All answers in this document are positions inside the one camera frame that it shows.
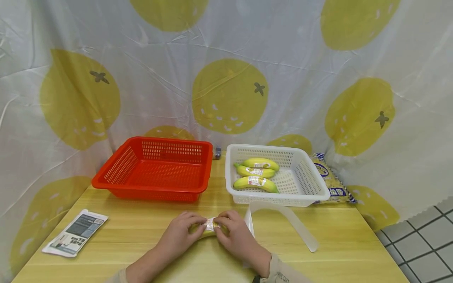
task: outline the sleeve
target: sleeve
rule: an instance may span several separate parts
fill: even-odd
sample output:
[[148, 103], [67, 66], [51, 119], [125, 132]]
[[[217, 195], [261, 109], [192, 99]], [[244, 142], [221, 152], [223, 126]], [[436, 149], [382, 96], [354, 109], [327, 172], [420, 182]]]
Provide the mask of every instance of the sleeve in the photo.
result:
[[260, 283], [310, 283], [310, 280], [283, 263], [276, 254], [272, 254], [269, 264], [269, 278], [261, 278]]
[[127, 283], [126, 269], [118, 271], [113, 277], [107, 279], [105, 283]]

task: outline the packaged food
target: packaged food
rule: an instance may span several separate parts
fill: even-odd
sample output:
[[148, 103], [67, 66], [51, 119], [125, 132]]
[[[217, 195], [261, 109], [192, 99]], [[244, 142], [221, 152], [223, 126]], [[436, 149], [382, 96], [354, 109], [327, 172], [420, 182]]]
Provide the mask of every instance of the packaged food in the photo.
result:
[[310, 156], [314, 165], [319, 171], [319, 174], [326, 182], [326, 186], [330, 192], [330, 198], [326, 201], [316, 201], [314, 203], [356, 203], [356, 200], [352, 194], [346, 189], [346, 187], [341, 183], [341, 181], [335, 176], [330, 167], [324, 162], [323, 153], [315, 153], [313, 156]]
[[58, 254], [67, 258], [74, 258], [88, 239], [107, 221], [105, 215], [82, 210], [66, 228], [48, 243], [43, 253]]
[[[214, 218], [209, 218], [204, 225], [206, 226], [206, 228], [199, 239], [203, 239], [203, 238], [206, 238], [209, 236], [215, 236], [216, 235], [216, 233], [214, 231], [215, 227], [219, 227], [220, 229], [222, 229], [222, 231], [225, 235], [228, 235], [230, 233], [228, 231], [228, 228], [226, 228], [225, 226], [223, 226], [221, 224], [214, 222]], [[191, 234], [191, 233], [195, 232], [199, 226], [200, 226], [199, 224], [193, 224], [192, 226], [190, 226], [189, 233]]]

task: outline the curtain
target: curtain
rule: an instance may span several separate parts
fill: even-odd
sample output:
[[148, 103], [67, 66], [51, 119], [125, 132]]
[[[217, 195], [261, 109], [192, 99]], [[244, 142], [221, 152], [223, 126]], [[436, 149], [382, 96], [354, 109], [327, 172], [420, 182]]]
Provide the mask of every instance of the curtain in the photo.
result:
[[325, 153], [374, 230], [453, 194], [450, 0], [0, 6], [0, 280], [131, 136]]

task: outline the wooden table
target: wooden table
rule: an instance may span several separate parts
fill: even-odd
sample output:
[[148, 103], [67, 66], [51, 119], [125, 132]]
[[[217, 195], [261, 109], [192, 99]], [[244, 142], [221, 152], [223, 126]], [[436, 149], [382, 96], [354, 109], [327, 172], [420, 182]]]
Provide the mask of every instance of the wooden table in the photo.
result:
[[[212, 162], [209, 186], [193, 204], [123, 200], [107, 190], [89, 187], [13, 282], [104, 282], [154, 247], [168, 223], [184, 210], [209, 218], [233, 208], [244, 215], [247, 206], [235, 204], [225, 189], [224, 168], [224, 159]], [[67, 259], [42, 253], [42, 247], [84, 208], [107, 215], [109, 220], [79, 255]], [[318, 240], [315, 253], [310, 253], [291, 224], [276, 211], [253, 214], [256, 239], [313, 282], [407, 282], [354, 206], [292, 209]], [[155, 282], [249, 283], [254, 275], [229, 255], [215, 237], [208, 237], [196, 242]]]

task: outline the basket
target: basket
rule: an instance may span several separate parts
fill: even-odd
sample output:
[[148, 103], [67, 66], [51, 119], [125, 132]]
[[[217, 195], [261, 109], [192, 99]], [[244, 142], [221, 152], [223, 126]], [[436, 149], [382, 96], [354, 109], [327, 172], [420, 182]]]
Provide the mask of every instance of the basket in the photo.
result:
[[[233, 183], [242, 177], [236, 172], [234, 163], [257, 157], [273, 160], [280, 166], [280, 170], [270, 179], [280, 193], [269, 193], [260, 188], [233, 188]], [[226, 189], [235, 203], [268, 201], [283, 206], [307, 207], [315, 201], [325, 201], [330, 197], [323, 178], [310, 157], [301, 149], [230, 144], [226, 149], [225, 179]]]
[[207, 188], [212, 144], [203, 141], [133, 137], [92, 180], [120, 198], [196, 201]]

